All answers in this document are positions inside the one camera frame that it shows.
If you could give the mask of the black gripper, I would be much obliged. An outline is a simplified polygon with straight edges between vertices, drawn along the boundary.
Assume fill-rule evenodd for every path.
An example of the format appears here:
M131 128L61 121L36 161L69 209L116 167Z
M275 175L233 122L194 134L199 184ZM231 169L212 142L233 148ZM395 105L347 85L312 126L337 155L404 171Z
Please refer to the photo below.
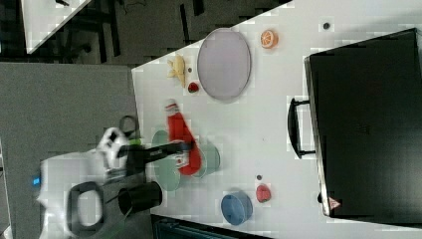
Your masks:
M124 145L122 146L117 157L126 157L124 168L127 176L144 173L145 166L154 159L162 159L169 155L183 154L191 150L192 142L176 141L168 144L152 147L150 152L141 145Z

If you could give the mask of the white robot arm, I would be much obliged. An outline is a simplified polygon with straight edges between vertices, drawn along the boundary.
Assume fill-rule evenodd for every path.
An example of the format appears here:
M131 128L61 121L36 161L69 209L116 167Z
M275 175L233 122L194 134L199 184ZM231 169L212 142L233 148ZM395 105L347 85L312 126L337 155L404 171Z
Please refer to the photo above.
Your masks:
M105 204L104 187L143 173L151 162L173 155L181 168L193 164L197 152L192 139L174 139L168 144L145 148L129 142L131 131L111 127L98 146L86 152L72 152L45 159L40 164L40 194L45 207L39 239L88 238L102 230L106 216L86 224L79 212L80 196L93 193L96 203Z

